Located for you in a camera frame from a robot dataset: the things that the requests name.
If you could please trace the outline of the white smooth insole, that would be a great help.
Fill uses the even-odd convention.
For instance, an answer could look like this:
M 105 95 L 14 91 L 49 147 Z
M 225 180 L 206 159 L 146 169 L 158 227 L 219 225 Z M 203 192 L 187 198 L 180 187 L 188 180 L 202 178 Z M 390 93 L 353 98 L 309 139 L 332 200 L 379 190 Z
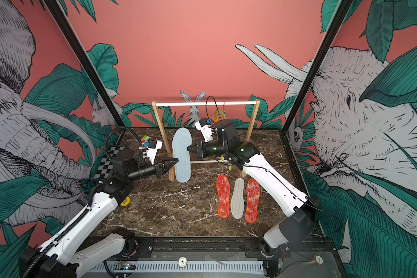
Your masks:
M 175 176 L 179 183 L 186 183 L 191 177 L 191 159 L 187 150 L 191 144 L 190 131 L 185 127 L 179 128 L 172 141 L 173 156 L 178 159 L 175 165 Z

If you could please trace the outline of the green clip hanger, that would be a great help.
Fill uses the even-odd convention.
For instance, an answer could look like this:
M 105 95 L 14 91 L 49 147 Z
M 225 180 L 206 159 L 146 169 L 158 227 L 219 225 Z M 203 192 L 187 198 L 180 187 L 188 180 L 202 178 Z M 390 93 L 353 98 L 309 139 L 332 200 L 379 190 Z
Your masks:
M 217 106 L 216 106 L 216 110 L 214 112 L 214 116 L 212 117 L 212 121 L 213 123 L 219 122 L 223 119 L 225 119 L 225 106 L 223 106 L 223 109 L 220 110 Z M 225 162 L 225 158 L 221 155 L 219 157 L 216 157 L 215 160 L 217 161 L 217 163 L 221 163 L 223 165 L 223 162 Z

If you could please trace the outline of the red orange-edged insole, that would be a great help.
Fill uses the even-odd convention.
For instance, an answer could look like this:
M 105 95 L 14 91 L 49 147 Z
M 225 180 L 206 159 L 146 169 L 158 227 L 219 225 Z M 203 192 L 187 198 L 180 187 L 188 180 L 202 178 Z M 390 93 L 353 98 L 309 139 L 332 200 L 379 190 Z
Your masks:
M 257 221 L 258 205 L 261 197 L 261 187 L 255 179 L 250 179 L 247 183 L 247 205 L 244 219 L 254 224 Z
M 231 185 L 226 175 L 222 174 L 217 177 L 216 188 L 218 193 L 218 216 L 220 218 L 228 218 L 230 213 L 229 198 Z

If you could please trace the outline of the grey textured insole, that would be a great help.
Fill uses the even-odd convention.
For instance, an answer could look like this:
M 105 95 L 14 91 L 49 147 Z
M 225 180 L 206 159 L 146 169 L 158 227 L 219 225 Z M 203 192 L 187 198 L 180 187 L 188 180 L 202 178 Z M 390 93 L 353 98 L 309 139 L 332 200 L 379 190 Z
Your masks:
M 234 191 L 230 201 L 230 209 L 233 218 L 241 219 L 244 213 L 244 179 L 235 180 Z

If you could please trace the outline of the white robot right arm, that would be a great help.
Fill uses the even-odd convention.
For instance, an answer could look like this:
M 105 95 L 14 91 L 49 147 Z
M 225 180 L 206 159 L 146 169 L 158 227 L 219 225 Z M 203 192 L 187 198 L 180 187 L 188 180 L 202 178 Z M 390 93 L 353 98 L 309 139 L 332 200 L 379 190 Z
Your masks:
M 265 159 L 252 143 L 242 142 L 235 125 L 229 119 L 210 124 L 207 118 L 195 127 L 204 140 L 193 143 L 187 150 L 198 158 L 223 156 L 227 161 L 255 179 L 277 202 L 286 219 L 264 234 L 267 247 L 276 249 L 283 244 L 304 240 L 315 227 L 320 200 L 308 197 L 290 184 Z

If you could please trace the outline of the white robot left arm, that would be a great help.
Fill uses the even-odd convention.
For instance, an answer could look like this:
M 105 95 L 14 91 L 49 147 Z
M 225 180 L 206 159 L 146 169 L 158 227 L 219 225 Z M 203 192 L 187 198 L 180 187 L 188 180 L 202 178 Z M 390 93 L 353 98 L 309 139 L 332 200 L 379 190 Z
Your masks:
M 129 232 L 118 232 L 79 251 L 91 232 L 113 212 L 134 189 L 134 182 L 150 176 L 161 178 L 177 158 L 164 157 L 156 163 L 132 149 L 123 149 L 115 157 L 111 175 L 93 188 L 86 206 L 57 234 L 39 248 L 29 247 L 19 256 L 22 278 L 79 278 L 100 262 L 125 252 L 137 251 L 136 240 Z

